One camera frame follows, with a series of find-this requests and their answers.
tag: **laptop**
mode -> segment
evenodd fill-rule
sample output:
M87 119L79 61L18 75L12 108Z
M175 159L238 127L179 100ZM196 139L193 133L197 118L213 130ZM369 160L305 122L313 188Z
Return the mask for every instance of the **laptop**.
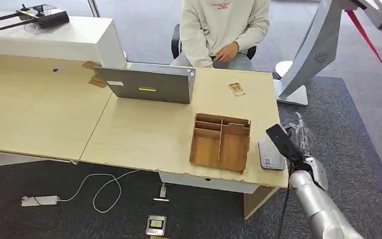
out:
M130 65L128 69L95 67L95 71L118 97L191 103L194 68L145 63Z

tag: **red rope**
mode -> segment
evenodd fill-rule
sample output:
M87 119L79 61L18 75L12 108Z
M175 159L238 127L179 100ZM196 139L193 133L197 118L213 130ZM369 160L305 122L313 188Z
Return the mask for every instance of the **red rope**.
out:
M380 57L379 53L377 52L376 48L374 47L373 43L370 41L370 39L368 38L367 36L367 33L365 32L364 28L361 26L361 23L360 21L358 21L358 18L357 16L355 16L355 13L354 11L352 10L346 10L345 11L349 18L352 20L352 22L354 23L355 27L358 29L358 31L360 32L360 34L362 35L362 37L364 38L365 42L367 42L368 46L370 46L371 50L374 52L374 54L377 56L377 58L379 59L379 61L381 62L382 64L382 58Z

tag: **dark gray carpet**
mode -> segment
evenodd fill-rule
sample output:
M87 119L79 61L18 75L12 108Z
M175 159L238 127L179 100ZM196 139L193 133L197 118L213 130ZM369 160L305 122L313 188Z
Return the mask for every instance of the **dark gray carpet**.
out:
M329 193L354 228L365 238L382 238L382 166L345 84L337 78L315 78L308 86L306 108L279 105L283 123L305 118L315 135L315 156L325 165ZM93 209L97 189L108 178L85 183L79 195L60 206L22 208L22 196L70 197L90 173L121 175L128 169L81 163L35 162L0 167L0 239L149 238L148 215L166 215L166 236L185 238L275 238L285 191L280 190L248 221L242 218L242 194L168 186L166 203L155 203L160 179L136 172L121 179L122 197L108 213ZM97 198L98 208L116 198L115 184ZM282 238L309 238L295 194L291 190Z

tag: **white sweatshirt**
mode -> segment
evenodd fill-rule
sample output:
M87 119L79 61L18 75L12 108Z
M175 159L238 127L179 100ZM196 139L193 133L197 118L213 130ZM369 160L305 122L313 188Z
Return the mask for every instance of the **white sweatshirt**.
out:
M236 41L239 51L262 41L269 29L270 0L183 0L180 35L195 67L211 67L210 56Z

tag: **wooden organizer tray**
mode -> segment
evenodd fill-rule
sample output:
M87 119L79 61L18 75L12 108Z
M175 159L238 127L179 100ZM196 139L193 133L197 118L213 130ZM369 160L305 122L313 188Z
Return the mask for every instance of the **wooden organizer tray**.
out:
M247 164L251 121L197 113L190 162L242 173Z

